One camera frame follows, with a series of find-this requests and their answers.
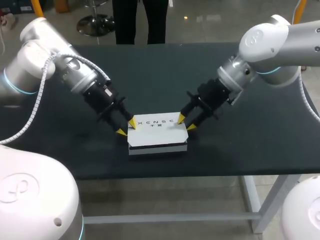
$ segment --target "yellow pole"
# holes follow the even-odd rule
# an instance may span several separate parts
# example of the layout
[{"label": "yellow pole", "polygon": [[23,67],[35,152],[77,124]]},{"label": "yellow pole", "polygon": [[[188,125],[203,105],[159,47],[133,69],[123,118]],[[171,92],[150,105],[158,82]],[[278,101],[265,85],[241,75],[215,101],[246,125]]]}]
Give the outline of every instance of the yellow pole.
[{"label": "yellow pole", "polygon": [[42,12],[39,0],[31,0],[34,13],[37,15],[37,17],[44,17],[44,13]]},{"label": "yellow pole", "polygon": [[302,13],[304,12],[306,3],[307,3],[307,0],[300,0],[300,4],[294,13],[293,24],[298,24],[300,22],[300,19],[301,19]]}]

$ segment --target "robotic arm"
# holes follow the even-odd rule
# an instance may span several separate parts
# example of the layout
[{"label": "robotic arm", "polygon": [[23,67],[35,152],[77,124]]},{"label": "robotic arm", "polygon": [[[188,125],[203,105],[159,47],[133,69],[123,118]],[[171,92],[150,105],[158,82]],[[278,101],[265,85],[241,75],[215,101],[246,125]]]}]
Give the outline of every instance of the robotic arm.
[{"label": "robotic arm", "polygon": [[[119,110],[125,120],[136,128],[133,114],[124,106],[125,97],[119,97],[110,78],[94,63],[81,57],[45,18],[29,23],[21,32],[20,40],[23,43],[21,50],[3,71],[0,105],[16,106],[25,96],[36,94],[46,64],[44,80],[57,70],[61,81],[71,92],[83,95],[98,114],[98,120],[104,120],[115,132],[126,136],[127,124],[121,127],[112,118],[113,111]],[[97,71],[104,80],[98,80]],[[42,91],[43,85],[40,86],[36,105],[40,103]]]},{"label": "robotic arm", "polygon": [[187,93],[191,101],[180,111],[178,123],[195,107],[200,107],[202,112],[187,124],[187,129],[199,127],[204,120],[215,116],[224,102],[232,104],[258,75],[275,87],[293,83],[300,77],[299,66],[320,66],[319,38],[320,21],[290,25],[281,16],[273,15],[268,23],[252,27],[242,37],[239,53],[217,70],[218,77],[201,84],[197,94]]}]

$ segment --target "cable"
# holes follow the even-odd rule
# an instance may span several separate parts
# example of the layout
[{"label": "cable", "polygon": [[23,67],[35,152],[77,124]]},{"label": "cable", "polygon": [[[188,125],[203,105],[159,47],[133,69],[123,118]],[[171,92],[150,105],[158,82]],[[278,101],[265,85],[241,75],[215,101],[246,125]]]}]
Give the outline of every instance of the cable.
[{"label": "cable", "polygon": [[39,91],[38,91],[38,94],[36,96],[36,100],[35,100],[35,104],[33,106],[33,109],[32,109],[32,112],[31,112],[31,115],[28,119],[28,121],[26,122],[26,124],[24,125],[24,127],[19,131],[17,132],[15,135],[5,139],[5,140],[2,140],[0,141],[0,145],[4,145],[4,144],[8,144],[8,143],[11,143],[12,141],[18,139],[19,137],[21,137],[27,130],[28,128],[30,127],[31,123],[33,122],[36,114],[37,114],[37,111],[39,109],[39,105],[40,105],[40,101],[42,99],[42,94],[44,92],[44,87],[45,87],[45,83],[46,83],[46,78],[47,78],[47,73],[48,73],[48,67],[49,67],[49,63],[51,61],[53,61],[55,58],[74,58],[74,59],[77,59],[79,60],[80,62],[84,63],[84,64],[87,64],[89,66],[91,66],[92,68],[94,68],[95,70],[97,70],[102,76],[103,78],[106,80],[106,81],[110,81],[111,79],[108,77],[108,75],[100,68],[98,67],[97,65],[95,65],[93,62],[91,62],[90,60],[82,57],[82,56],[79,56],[79,55],[74,55],[74,54],[69,54],[69,53],[56,53],[52,56],[50,56],[44,63],[44,66],[42,68],[42,77],[41,77],[41,83],[40,83],[40,87],[39,87]]},{"label": "cable", "polygon": [[5,45],[5,41],[4,41],[3,35],[2,35],[1,17],[0,17],[0,40],[1,40],[1,43],[2,43],[2,54],[1,54],[1,56],[3,56],[5,54],[5,51],[6,51],[6,45]]},{"label": "cable", "polygon": [[295,6],[295,8],[294,8],[294,10],[293,10],[293,16],[292,16],[292,23],[291,23],[291,24],[294,24],[294,22],[295,22],[296,11],[297,11],[300,3],[301,3],[301,0],[298,1],[298,4]]},{"label": "cable", "polygon": [[301,72],[298,76],[298,80],[299,80],[299,87],[300,87],[300,92],[301,92],[301,96],[302,96],[302,100],[307,108],[307,110],[311,113],[311,115],[320,123],[320,117],[315,113],[315,111],[311,108],[307,98],[306,98],[306,94],[305,94],[305,90],[304,90],[304,85],[302,82],[302,76],[301,76]]}]

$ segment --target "black tabletop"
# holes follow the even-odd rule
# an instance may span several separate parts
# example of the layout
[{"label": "black tabletop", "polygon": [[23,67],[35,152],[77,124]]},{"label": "black tabletop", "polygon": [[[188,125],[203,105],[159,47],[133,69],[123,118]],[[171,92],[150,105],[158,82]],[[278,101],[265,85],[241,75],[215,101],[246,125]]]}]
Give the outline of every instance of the black tabletop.
[{"label": "black tabletop", "polygon": [[[237,51],[235,43],[79,46],[110,76],[134,114],[178,112],[200,83]],[[225,104],[181,154],[128,155],[128,143],[81,95],[48,80],[30,129],[9,147],[63,163],[76,179],[278,175],[320,172],[320,124],[302,102],[298,82],[283,88],[256,79],[234,106]],[[34,104],[0,108],[0,139],[15,134]]]}]

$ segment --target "yellow fingertip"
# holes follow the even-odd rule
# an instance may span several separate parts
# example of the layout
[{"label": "yellow fingertip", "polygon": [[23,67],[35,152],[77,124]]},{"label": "yellow fingertip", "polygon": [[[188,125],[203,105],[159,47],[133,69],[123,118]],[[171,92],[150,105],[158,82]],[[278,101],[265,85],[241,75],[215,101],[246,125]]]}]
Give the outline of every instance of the yellow fingertip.
[{"label": "yellow fingertip", "polygon": [[133,117],[130,121],[129,121],[129,124],[134,128],[136,129],[136,120],[135,120],[135,117]]},{"label": "yellow fingertip", "polygon": [[127,136],[127,134],[121,128],[119,128],[118,131],[116,131],[116,133]]},{"label": "yellow fingertip", "polygon": [[191,130],[191,129],[196,129],[196,128],[197,128],[197,126],[192,123],[192,124],[187,128],[187,130],[189,131],[189,130]]},{"label": "yellow fingertip", "polygon": [[178,124],[181,124],[182,122],[183,122],[183,120],[185,120],[185,116],[183,116],[182,114],[181,114],[181,112],[180,112],[180,114],[179,114],[179,118],[178,118]]}]

